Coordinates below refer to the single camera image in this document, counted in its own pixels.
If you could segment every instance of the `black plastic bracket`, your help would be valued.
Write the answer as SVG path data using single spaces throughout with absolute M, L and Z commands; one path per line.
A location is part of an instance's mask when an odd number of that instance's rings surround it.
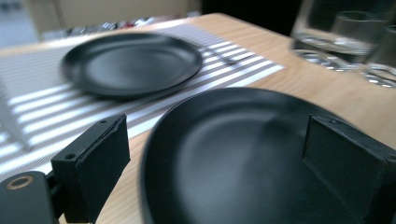
M 310 117 L 303 162 L 356 223 L 391 223 L 396 211 L 394 149 L 341 120 Z
M 126 116 L 102 119 L 51 160 L 0 183 L 0 223 L 94 223 L 130 161 Z

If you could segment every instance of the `striped placemat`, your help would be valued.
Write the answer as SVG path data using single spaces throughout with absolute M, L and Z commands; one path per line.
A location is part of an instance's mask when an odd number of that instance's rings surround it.
M 9 107 L 32 146 L 26 150 L 10 141 L 0 126 L 0 181 L 31 170 L 47 174 L 51 170 L 50 159 L 100 119 L 126 114 L 131 138 L 152 128 L 163 113 L 194 94 L 243 87 L 283 68 L 192 25 L 182 24 L 155 33 L 190 38 L 235 59 L 252 57 L 228 65 L 211 51 L 203 50 L 202 69 L 181 90 L 129 102 L 97 99 L 73 88 L 59 75 L 60 60 L 74 46 L 0 58 L 0 76 L 7 83 L 3 88 Z

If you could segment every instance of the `wooden table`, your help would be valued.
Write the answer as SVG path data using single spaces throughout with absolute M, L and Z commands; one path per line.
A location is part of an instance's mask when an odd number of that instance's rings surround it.
M 396 90 L 369 83 L 358 71 L 336 72 L 309 63 L 290 52 L 291 39 L 261 27 L 222 14 L 167 21 L 122 32 L 144 32 L 181 23 L 190 23 L 230 40 L 263 57 L 285 66 L 250 87 L 284 92 L 320 105 L 374 139 L 396 149 Z M 0 52 L 51 49 L 76 44 L 90 37 L 72 38 Z M 142 148 L 149 132 L 130 139 L 131 162 L 108 198 L 97 223 L 142 223 L 139 205 L 139 166 Z

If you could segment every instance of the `glass base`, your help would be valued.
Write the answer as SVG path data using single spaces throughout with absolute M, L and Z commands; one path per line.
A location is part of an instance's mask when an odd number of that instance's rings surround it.
M 396 68 L 382 64 L 369 64 L 361 73 L 373 84 L 396 88 Z
M 319 64 L 327 69 L 339 72 L 359 69 L 367 59 L 366 55 L 351 55 L 320 49 L 305 44 L 300 40 L 294 40 L 291 52 L 311 63 Z

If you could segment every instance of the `drinking glass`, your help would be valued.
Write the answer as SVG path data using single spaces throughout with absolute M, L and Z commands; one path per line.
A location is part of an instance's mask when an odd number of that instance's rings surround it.
M 396 88 L 396 25 L 385 27 L 361 73 L 371 83 Z
M 395 16 L 396 0 L 304 0 L 291 51 L 328 69 L 358 69 Z

